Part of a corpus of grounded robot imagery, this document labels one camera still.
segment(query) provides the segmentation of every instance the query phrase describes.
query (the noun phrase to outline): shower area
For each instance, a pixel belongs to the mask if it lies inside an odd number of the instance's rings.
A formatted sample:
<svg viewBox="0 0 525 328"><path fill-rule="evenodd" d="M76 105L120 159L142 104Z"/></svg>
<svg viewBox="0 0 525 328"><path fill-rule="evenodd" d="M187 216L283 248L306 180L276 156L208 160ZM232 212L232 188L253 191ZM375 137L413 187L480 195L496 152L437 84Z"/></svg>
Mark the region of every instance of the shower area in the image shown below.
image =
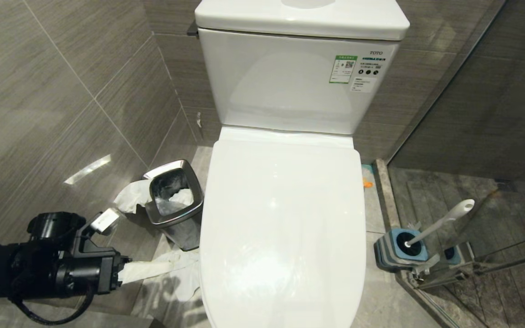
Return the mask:
<svg viewBox="0 0 525 328"><path fill-rule="evenodd" d="M525 327L525 0L495 2L486 18L387 162L402 228L423 231L475 200L425 239L430 255L458 250L461 263L400 275L446 326Z"/></svg>

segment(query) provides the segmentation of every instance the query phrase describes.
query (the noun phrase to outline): shower floor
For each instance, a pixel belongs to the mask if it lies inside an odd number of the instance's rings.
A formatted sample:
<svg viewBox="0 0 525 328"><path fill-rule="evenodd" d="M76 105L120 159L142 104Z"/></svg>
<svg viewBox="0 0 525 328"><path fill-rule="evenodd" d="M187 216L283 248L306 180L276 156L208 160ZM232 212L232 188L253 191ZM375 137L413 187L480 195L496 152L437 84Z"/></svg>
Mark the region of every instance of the shower floor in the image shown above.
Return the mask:
<svg viewBox="0 0 525 328"><path fill-rule="evenodd" d="M400 168L388 172L403 227L420 222L426 228L459 201L475 200L471 215L425 239L432 254L469 241L475 255L489 263L525 256L525 182L512 187L482 177ZM525 327L525 264L425 292L441 297L442 289L488 327Z"/></svg>

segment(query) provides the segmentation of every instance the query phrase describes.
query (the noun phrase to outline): orange object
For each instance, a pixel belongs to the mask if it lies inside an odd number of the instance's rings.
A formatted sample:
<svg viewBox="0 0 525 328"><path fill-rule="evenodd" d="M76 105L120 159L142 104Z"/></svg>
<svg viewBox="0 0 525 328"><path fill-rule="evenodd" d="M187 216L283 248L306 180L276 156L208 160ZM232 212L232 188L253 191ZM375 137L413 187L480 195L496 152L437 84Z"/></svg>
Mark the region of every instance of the orange object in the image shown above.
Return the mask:
<svg viewBox="0 0 525 328"><path fill-rule="evenodd" d="M364 179L364 188L372 188L373 187L374 184L372 182L366 180L365 177L363 179Z"/></svg>

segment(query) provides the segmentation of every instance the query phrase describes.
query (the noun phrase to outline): toilet brush handle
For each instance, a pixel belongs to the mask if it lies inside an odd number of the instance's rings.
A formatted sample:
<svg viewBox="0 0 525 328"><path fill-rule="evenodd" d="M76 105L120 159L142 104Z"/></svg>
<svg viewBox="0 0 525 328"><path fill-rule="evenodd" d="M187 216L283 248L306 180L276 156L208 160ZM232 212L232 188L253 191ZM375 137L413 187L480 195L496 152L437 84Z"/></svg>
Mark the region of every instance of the toilet brush handle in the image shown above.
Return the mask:
<svg viewBox="0 0 525 328"><path fill-rule="evenodd" d="M469 213L469 211L473 209L473 205L475 205L475 201L473 199L461 201L461 203L455 205L455 207L453 207L445 216L437 220L437 222L432 224L425 231L421 232L418 236L412 238L410 241L406 241L406 246L410 247L410 245L423 240L425 237L435 232L446 222L454 221Z"/></svg>

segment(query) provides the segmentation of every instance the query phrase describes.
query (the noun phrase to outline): black cable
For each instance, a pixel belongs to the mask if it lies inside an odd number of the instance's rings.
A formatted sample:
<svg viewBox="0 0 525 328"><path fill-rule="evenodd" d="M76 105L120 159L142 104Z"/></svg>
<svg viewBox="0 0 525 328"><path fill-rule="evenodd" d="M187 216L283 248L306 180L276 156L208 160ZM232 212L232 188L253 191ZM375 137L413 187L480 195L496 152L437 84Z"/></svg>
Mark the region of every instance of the black cable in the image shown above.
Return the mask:
<svg viewBox="0 0 525 328"><path fill-rule="evenodd" d="M32 312L30 309L28 309L26 305L23 303L23 300L21 299L9 299L9 300L13 304L15 304L17 308L19 308L20 311L22 311L31 320L39 324L46 325L46 326L56 326L59 324L65 324L67 322L71 322L74 319L81 316L81 314L84 313L84 311L86 311L86 309L90 306L93 298L94 298L94 289L92 288L92 285L90 284L90 282L87 282L86 283L86 298L82 302L82 304L79 306L79 308L77 308L77 310L71 316L61 319L61 320L56 320L56 321L46 320L42 318L41 316L38 316L37 314Z"/></svg>

